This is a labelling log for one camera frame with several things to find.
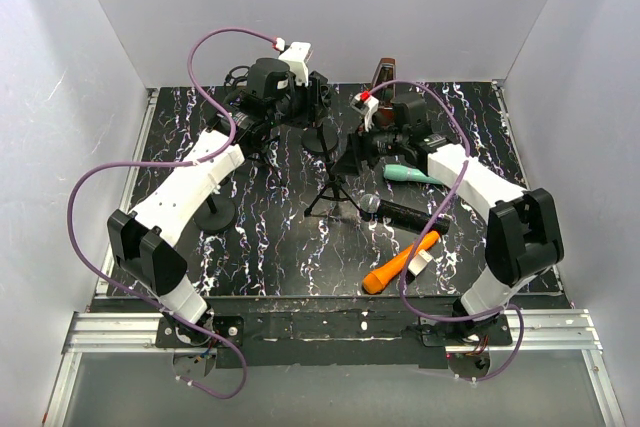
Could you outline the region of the orange microphone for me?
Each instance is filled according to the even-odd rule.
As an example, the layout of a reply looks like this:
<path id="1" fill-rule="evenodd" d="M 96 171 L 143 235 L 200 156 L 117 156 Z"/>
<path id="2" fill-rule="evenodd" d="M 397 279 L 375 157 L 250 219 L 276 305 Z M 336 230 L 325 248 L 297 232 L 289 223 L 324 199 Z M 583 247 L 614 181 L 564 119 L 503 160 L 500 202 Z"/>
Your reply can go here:
<path id="1" fill-rule="evenodd" d="M 422 239 L 411 258 L 409 257 L 409 254 L 413 249 L 412 245 L 400 252 L 382 267 L 378 267 L 371 271 L 363 279 L 362 287 L 364 291 L 371 295 L 381 293 L 387 287 L 387 285 L 401 273 L 409 258 L 412 260 L 416 253 L 420 250 L 428 251 L 435 244 L 437 244 L 439 240 L 440 234 L 436 231 L 431 231 Z"/>

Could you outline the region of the short round-base mic stand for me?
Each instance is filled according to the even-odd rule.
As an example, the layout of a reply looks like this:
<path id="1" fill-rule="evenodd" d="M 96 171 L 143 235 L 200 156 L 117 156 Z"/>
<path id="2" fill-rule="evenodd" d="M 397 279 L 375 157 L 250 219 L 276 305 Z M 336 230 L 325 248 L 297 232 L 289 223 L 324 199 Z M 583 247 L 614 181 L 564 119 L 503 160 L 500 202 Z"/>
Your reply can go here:
<path id="1" fill-rule="evenodd" d="M 211 194 L 193 216 L 195 225 L 205 234 L 216 235 L 231 228 L 237 219 L 237 206 L 231 198 Z"/>

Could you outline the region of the black silver-mesh microphone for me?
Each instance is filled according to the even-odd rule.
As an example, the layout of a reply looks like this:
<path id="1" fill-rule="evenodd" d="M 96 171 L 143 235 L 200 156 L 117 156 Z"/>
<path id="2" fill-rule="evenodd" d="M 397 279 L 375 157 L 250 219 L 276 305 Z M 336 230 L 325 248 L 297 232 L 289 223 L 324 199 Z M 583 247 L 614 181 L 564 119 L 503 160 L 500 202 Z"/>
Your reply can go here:
<path id="1" fill-rule="evenodd" d="M 382 222 L 416 234 L 432 220 L 426 212 L 384 200 L 375 194 L 365 194 L 357 205 L 365 221 Z"/>

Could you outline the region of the round-base stand for cream mic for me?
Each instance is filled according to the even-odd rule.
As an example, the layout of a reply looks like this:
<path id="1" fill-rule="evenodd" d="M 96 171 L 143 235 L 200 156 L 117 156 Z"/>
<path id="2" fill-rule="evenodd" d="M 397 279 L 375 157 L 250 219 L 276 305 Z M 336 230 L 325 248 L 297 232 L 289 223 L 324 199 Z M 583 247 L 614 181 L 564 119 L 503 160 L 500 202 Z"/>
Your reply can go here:
<path id="1" fill-rule="evenodd" d="M 323 121 L 315 121 L 302 134 L 301 145 L 314 155 L 331 153 L 339 145 L 338 132 L 331 125 L 325 126 Z"/>

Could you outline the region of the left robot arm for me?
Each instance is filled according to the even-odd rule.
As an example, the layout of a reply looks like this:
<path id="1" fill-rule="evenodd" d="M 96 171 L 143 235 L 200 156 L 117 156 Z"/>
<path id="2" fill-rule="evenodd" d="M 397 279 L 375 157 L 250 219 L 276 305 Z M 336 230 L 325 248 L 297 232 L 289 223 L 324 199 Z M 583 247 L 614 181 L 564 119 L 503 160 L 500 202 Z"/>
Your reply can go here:
<path id="1" fill-rule="evenodd" d="M 319 129 L 331 104 L 329 82 L 298 60 L 260 58 L 248 67 L 205 129 L 160 186 L 129 211 L 107 221 L 115 264 L 166 311 L 182 319 L 178 334 L 193 347 L 213 333 L 207 302 L 187 275 L 176 246 L 190 222 L 218 233 L 235 221 L 232 203 L 218 206 L 222 181 L 271 142 L 280 125 Z"/>

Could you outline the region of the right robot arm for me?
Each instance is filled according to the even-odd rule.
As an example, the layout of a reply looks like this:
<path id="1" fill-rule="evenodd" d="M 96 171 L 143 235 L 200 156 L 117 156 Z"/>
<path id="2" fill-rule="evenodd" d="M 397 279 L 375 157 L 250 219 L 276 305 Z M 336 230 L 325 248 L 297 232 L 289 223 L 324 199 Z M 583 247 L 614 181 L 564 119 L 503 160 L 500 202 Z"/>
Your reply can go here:
<path id="1" fill-rule="evenodd" d="M 341 175 L 359 175 L 383 157 L 401 156 L 434 177 L 485 221 L 485 267 L 461 296 L 453 316 L 454 336 L 475 344 L 489 331 L 491 318 L 526 284 L 559 263 L 564 245 L 552 195 L 543 188 L 526 190 L 484 166 L 467 143 L 456 144 L 433 131 L 422 95 L 409 92 L 391 101 L 393 121 L 378 126 L 379 101 L 357 94 L 351 107 L 361 117 L 334 166 Z"/>

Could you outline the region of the tripod stand for green mic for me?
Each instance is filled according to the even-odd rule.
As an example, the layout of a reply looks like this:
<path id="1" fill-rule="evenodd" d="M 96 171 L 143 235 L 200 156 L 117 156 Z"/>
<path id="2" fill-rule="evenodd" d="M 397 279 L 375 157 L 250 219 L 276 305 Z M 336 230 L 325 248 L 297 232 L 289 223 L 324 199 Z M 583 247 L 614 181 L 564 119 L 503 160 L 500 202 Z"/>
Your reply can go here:
<path id="1" fill-rule="evenodd" d="M 326 200 L 336 203 L 349 202 L 356 208 L 357 211 L 360 211 L 360 208 L 355 200 L 344 189 L 344 179 L 340 175 L 334 175 L 331 173 L 331 167 L 334 162 L 332 161 L 330 153 L 322 153 L 321 158 L 323 160 L 325 172 L 328 175 L 328 181 L 316 195 L 311 204 L 304 210 L 304 217 L 309 217 L 312 215 L 314 207 L 320 200 Z"/>

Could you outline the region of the tripod shock-mount mic stand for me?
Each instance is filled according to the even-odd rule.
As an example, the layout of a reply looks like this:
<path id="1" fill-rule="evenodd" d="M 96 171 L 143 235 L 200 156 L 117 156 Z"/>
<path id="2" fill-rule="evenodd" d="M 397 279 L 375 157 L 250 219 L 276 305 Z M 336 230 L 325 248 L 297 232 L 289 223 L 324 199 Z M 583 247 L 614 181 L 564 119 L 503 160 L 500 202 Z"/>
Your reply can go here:
<path id="1" fill-rule="evenodd" d="M 245 159 L 259 162 L 268 167 L 277 182 L 283 186 L 284 181 L 279 168 L 272 162 L 267 153 L 274 142 L 280 140 L 280 136 L 271 136 L 273 124 L 255 109 L 251 109 L 248 100 L 244 96 L 244 88 L 248 80 L 249 67 L 239 65 L 232 68 L 224 80 L 225 97 L 223 104 L 230 117 L 236 124 L 234 144 L 241 147 Z"/>

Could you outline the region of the green microphone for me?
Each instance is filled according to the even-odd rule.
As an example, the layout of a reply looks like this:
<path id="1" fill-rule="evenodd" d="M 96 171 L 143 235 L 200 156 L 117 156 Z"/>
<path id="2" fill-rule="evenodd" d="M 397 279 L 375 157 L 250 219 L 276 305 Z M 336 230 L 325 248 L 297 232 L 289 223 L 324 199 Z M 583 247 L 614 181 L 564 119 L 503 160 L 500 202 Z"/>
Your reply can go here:
<path id="1" fill-rule="evenodd" d="M 416 168 L 407 167 L 400 164 L 388 164 L 384 166 L 383 176 L 391 182 L 415 182 L 430 185 L 442 185 L 438 179 L 425 175 Z"/>

